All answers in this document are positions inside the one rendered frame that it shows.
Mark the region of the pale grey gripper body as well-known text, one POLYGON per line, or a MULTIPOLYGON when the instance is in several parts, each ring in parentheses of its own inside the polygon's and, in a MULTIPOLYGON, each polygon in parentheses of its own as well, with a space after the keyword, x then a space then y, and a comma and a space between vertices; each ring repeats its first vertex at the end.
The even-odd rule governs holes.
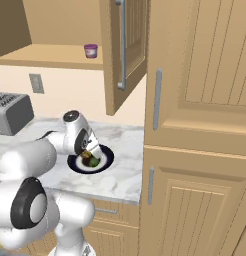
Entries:
POLYGON ((99 145, 99 141, 97 140, 94 133, 91 134, 88 140, 88 151, 95 157, 100 158, 102 155, 102 150, 99 145))

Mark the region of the dark blue plate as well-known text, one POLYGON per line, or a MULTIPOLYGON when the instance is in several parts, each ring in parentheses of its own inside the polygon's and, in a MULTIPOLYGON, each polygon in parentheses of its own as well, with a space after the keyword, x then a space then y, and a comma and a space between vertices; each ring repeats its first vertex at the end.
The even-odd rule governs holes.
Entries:
POLYGON ((100 148, 102 150, 102 155, 99 158, 100 162, 96 167, 89 166, 89 161, 94 156, 91 156, 88 159, 84 159, 81 155, 69 155, 67 158, 68 166, 73 171, 81 174, 96 174, 106 170, 112 165, 114 161, 114 153, 109 147, 105 145, 100 144, 100 148))

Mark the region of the wooden base cabinet door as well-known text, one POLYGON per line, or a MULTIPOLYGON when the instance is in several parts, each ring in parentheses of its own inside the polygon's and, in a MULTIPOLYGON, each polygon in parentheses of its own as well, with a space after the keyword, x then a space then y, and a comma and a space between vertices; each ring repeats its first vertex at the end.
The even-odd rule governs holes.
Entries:
POLYGON ((89 226, 84 229, 84 235, 97 256, 137 256, 138 231, 118 225, 89 226))

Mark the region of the purple jam jar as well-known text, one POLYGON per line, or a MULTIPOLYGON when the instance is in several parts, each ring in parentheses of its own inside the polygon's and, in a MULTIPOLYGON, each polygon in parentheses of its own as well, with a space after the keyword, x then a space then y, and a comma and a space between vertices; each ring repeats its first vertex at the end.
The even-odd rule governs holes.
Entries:
POLYGON ((97 44, 85 44, 84 51, 87 58, 96 58, 98 52, 97 44))

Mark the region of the open wooden cabinet door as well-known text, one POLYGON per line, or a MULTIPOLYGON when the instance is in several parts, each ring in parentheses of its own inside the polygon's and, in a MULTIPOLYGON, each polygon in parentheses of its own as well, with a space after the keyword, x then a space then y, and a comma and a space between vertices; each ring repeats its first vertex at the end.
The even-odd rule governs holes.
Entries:
POLYGON ((106 114, 113 116, 147 72, 150 0, 125 0, 126 87, 121 90, 120 7, 100 0, 106 114))

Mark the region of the tall cabinet door with panel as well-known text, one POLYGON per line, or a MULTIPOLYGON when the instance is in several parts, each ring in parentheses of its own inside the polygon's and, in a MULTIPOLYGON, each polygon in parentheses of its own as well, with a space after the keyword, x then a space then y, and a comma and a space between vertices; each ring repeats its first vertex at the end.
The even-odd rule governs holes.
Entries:
POLYGON ((246 156, 144 147, 139 256, 237 256, 245 225, 246 156))

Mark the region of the large tall cabinet door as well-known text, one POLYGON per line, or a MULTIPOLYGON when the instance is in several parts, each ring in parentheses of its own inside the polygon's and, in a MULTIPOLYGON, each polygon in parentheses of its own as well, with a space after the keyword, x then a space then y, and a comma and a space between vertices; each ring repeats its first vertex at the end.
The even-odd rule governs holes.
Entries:
POLYGON ((145 143, 246 156, 246 0, 151 0, 145 143))

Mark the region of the wooden drawer front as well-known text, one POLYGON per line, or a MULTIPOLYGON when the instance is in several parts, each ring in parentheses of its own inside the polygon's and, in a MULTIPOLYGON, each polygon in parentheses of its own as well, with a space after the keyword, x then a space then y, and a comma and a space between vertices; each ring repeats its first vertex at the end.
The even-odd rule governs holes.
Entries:
POLYGON ((131 227, 139 226, 139 207, 131 204, 116 203, 104 200, 91 199, 95 208, 117 210, 117 214, 95 211, 95 220, 117 223, 131 227))

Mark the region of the grey toaster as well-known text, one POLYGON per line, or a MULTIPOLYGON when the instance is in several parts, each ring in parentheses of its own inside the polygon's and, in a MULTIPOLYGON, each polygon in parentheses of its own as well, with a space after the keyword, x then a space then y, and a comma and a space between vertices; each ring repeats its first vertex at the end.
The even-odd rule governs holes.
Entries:
POLYGON ((27 94, 0 92, 0 135, 14 136, 33 118, 27 94))

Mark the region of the grey wall outlet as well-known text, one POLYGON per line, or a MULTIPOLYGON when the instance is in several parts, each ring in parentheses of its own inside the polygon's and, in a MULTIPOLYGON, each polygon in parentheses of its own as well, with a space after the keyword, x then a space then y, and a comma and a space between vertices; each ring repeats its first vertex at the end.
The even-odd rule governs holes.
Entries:
POLYGON ((29 75, 32 90, 34 93, 44 93, 44 88, 43 88, 43 82, 40 74, 30 74, 29 75))

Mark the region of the open wooden wall cabinet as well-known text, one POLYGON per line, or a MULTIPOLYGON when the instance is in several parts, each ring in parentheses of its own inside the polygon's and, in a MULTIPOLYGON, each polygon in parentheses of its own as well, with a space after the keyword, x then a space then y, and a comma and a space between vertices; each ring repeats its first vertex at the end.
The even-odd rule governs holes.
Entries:
POLYGON ((0 65, 101 70, 99 0, 0 0, 0 65))

